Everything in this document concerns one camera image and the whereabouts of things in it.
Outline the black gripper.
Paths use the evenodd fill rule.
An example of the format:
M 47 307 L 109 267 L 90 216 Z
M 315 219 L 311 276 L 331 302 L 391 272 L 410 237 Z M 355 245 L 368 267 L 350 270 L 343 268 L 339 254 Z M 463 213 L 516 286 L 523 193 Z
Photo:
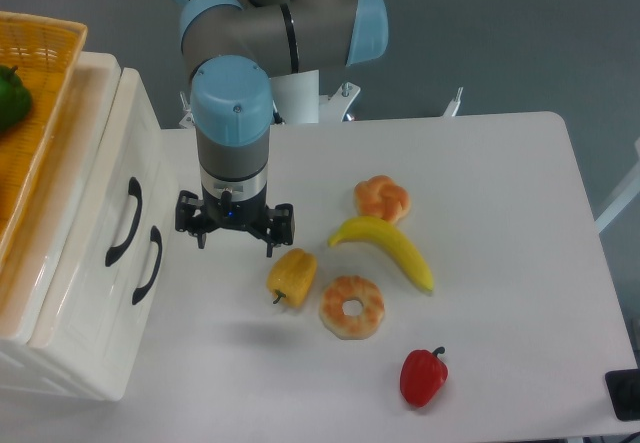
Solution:
M 294 207 L 283 203 L 270 208 L 267 189 L 242 201 L 215 197 L 203 190 L 203 200 L 195 193 L 181 190 L 175 206 L 175 230 L 186 232 L 204 249 L 207 235 L 217 229 L 249 232 L 266 243 L 266 256 L 282 245 L 294 242 Z

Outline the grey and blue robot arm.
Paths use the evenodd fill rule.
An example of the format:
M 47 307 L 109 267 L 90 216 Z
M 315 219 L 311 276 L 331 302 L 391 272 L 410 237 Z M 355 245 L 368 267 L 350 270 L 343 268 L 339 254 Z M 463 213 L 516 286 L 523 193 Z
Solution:
M 219 229 L 269 248 L 294 239 L 294 210 L 266 202 L 271 81 L 381 57 L 384 0 L 175 0 L 202 191 L 182 191 L 175 227 L 204 242 Z

